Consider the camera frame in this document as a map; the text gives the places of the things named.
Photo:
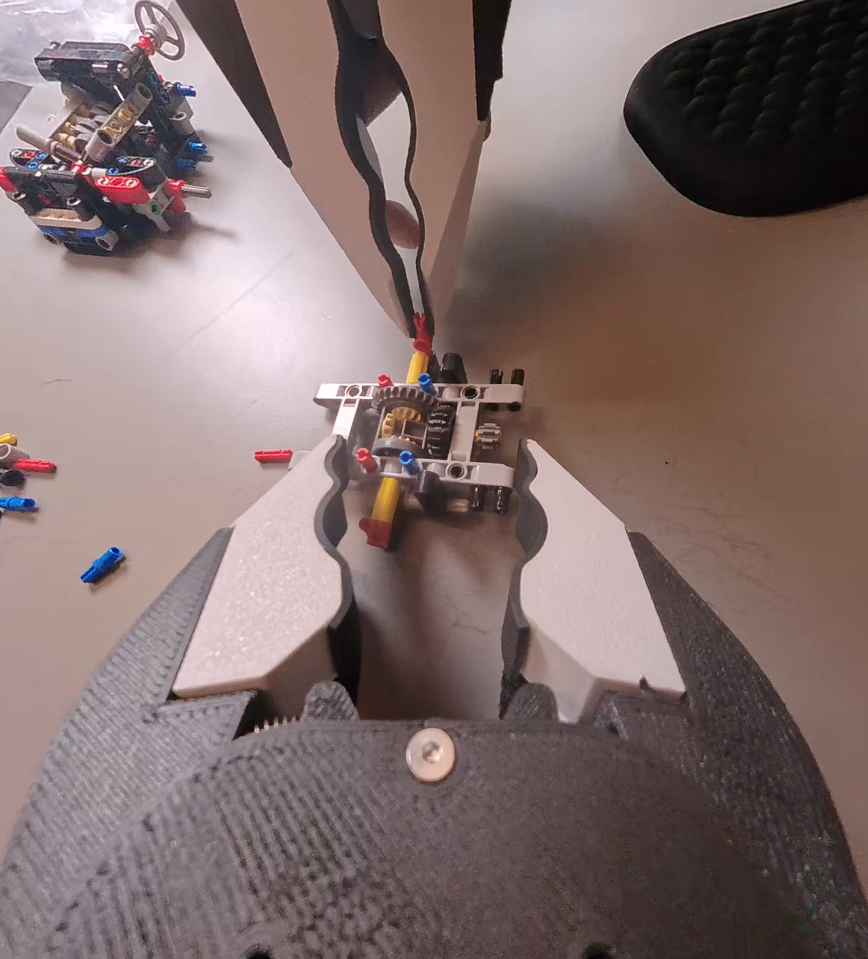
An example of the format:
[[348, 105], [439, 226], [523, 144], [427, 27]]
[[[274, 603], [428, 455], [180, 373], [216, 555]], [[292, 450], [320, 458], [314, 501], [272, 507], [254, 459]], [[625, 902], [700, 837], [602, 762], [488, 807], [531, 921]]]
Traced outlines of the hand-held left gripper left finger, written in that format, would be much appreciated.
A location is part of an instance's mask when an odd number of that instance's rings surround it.
[[356, 700], [359, 622], [347, 531], [346, 440], [330, 436], [232, 524], [172, 692], [184, 700], [264, 694], [298, 713], [313, 685]]

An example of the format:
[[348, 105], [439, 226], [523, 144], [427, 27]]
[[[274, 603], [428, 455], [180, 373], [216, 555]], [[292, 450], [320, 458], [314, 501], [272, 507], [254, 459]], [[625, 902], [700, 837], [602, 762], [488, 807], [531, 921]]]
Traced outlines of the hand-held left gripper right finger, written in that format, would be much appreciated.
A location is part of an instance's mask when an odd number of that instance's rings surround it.
[[607, 693], [677, 701], [684, 680], [625, 524], [533, 439], [517, 448], [514, 565], [501, 630], [501, 713], [544, 686], [569, 723]]

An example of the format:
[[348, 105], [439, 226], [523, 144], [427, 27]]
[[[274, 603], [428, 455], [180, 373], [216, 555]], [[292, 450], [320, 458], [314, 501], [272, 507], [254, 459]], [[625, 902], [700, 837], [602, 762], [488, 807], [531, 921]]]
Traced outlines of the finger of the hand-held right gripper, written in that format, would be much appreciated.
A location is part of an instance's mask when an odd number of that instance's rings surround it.
[[387, 224], [380, 162], [367, 133], [369, 78], [392, 79], [378, 2], [237, 1], [287, 151], [287, 165], [374, 298], [417, 335], [404, 260]]
[[403, 162], [382, 148], [390, 182], [402, 182], [400, 197], [387, 199], [414, 213], [421, 229], [417, 249], [395, 251], [415, 254], [423, 305], [409, 297], [407, 315], [426, 314], [433, 332], [454, 294], [489, 126], [477, 116], [473, 2], [380, 1], [378, 9], [380, 40], [401, 71], [394, 103], [404, 103], [410, 124]]

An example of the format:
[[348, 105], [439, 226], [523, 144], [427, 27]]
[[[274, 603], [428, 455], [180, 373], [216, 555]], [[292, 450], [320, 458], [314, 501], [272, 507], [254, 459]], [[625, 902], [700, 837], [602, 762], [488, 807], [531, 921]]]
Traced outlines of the grey lego gearbox assembly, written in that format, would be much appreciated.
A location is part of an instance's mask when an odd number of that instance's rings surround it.
[[428, 513], [491, 510], [505, 514], [512, 466], [502, 459], [497, 414], [517, 414], [525, 374], [485, 381], [467, 376], [458, 353], [416, 352], [405, 382], [323, 383], [313, 400], [333, 415], [332, 431], [347, 442], [353, 477], [376, 492], [359, 522], [367, 544], [391, 550], [398, 511], [409, 499]]

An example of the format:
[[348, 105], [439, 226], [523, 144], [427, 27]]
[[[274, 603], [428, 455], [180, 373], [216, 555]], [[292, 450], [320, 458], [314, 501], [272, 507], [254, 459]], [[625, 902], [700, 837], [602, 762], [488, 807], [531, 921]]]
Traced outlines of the single blue lego pin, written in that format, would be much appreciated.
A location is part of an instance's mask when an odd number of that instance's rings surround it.
[[109, 547], [81, 573], [79, 579], [86, 585], [95, 585], [114, 572], [125, 560], [125, 553], [117, 546]]

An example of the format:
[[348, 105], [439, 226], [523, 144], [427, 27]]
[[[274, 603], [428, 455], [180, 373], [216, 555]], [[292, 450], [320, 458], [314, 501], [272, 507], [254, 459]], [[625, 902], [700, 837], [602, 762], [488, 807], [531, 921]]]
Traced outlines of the black lego chassis assembly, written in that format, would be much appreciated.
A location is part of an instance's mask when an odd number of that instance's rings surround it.
[[25, 144], [0, 166], [0, 187], [54, 246], [111, 256], [158, 230], [170, 233], [188, 199], [212, 198], [193, 184], [208, 156], [192, 124], [193, 86], [166, 80], [153, 57], [176, 62], [186, 43], [157, 2], [134, 4], [138, 36], [117, 41], [51, 42], [35, 58], [59, 83], [64, 111], [51, 132], [25, 126]]

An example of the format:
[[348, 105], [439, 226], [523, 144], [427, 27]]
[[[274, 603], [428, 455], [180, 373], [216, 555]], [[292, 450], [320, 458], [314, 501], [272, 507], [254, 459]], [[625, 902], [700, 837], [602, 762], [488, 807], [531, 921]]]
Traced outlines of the person's right hand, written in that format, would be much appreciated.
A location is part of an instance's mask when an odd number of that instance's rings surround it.
[[[356, 77], [361, 90], [357, 96], [357, 116], [364, 126], [370, 126], [403, 91], [390, 65], [389, 53], [380, 40], [356, 33], [355, 42]], [[385, 221], [395, 247], [418, 248], [421, 229], [414, 213], [389, 198], [385, 203]]]

